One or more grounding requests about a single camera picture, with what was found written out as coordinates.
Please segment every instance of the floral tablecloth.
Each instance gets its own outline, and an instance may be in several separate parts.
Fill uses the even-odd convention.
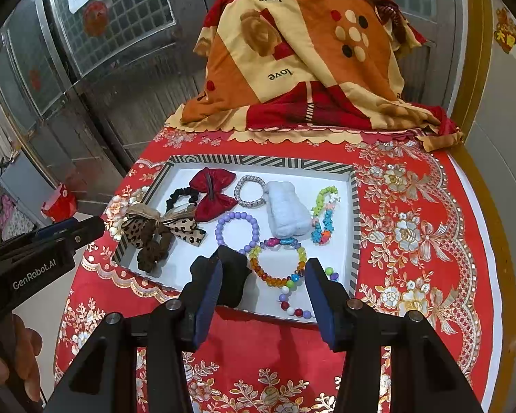
[[[136,316],[176,295],[113,261],[127,206],[141,200],[171,155],[244,153],[355,166],[362,247],[356,297],[393,315],[420,310],[482,400],[493,349],[493,300],[482,238],[448,154],[426,153],[414,140],[317,145],[228,137],[165,127],[136,161],[103,215],[108,231],[88,245],[76,273],[59,330],[55,380],[106,313]],[[329,413],[343,359],[313,325],[227,308],[216,310],[198,352],[184,355],[194,409],[206,413]],[[379,411],[390,403],[390,362],[385,348]],[[138,408],[147,411],[145,349],[138,351],[137,378]]]

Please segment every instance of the dark red bow hair clip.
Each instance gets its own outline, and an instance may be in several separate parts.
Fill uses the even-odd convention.
[[[206,194],[195,211],[197,222],[208,222],[237,205],[234,198],[222,194],[222,190],[231,185],[233,180],[235,180],[235,174],[225,169],[205,167],[196,173],[189,182],[189,186]]]

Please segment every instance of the black dot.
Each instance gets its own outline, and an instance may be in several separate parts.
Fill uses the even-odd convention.
[[[359,26],[361,26],[364,30],[367,29],[367,26],[369,26],[369,22],[367,22],[367,19],[363,16],[359,16]]]
[[[346,57],[352,57],[353,56],[352,49],[348,45],[342,45],[342,53]]]

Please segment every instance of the white tray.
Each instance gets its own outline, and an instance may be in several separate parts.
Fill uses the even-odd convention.
[[[359,203],[353,167],[340,163],[300,158],[278,158],[251,155],[175,155],[166,161],[161,173],[149,188],[143,202],[163,214],[166,200],[177,188],[187,187],[189,181],[202,168],[220,167],[237,175],[224,194],[233,196],[235,185],[247,174],[258,176],[266,183],[272,180],[293,183],[300,201],[306,207],[313,207],[319,191],[327,186],[336,186],[341,197],[333,213],[334,233],[326,245],[316,245],[310,233],[298,237],[306,249],[308,258],[318,258],[323,268],[332,267],[339,274],[339,282],[353,296],[359,269]],[[262,188],[253,182],[246,183],[241,191],[243,200],[254,200],[262,196]],[[186,202],[182,198],[179,204]],[[234,211],[252,214],[260,225],[260,240],[272,237],[268,224],[266,207],[244,208],[237,205]],[[130,271],[140,274],[163,286],[181,290],[191,280],[190,265],[199,255],[210,256],[218,247],[214,230],[218,219],[199,223],[207,232],[199,247],[180,239],[175,239],[168,258],[159,262],[157,269],[150,274],[138,269],[136,255],[138,250],[129,245],[123,237],[115,254],[115,261]],[[224,227],[226,245],[240,250],[251,239],[252,228],[244,220],[232,220]],[[293,249],[266,249],[259,256],[260,266],[273,277],[286,277],[292,274],[298,264],[298,254]],[[289,303],[294,308],[311,310],[311,302],[303,281],[298,289],[292,291]],[[268,287],[255,273],[246,280],[243,299],[238,309],[256,314],[295,320],[280,308],[279,288]]]

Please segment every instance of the silver screw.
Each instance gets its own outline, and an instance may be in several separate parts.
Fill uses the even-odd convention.
[[[411,319],[411,321],[420,322],[424,317],[418,310],[410,310],[409,318]]]
[[[182,307],[182,302],[177,298],[169,299],[166,302],[166,308],[168,310],[178,310],[180,307]]]
[[[120,314],[118,312],[113,312],[105,317],[105,321],[109,324],[116,324],[120,321]]]
[[[350,298],[347,300],[346,306],[352,310],[359,310],[363,307],[363,303],[357,298]]]

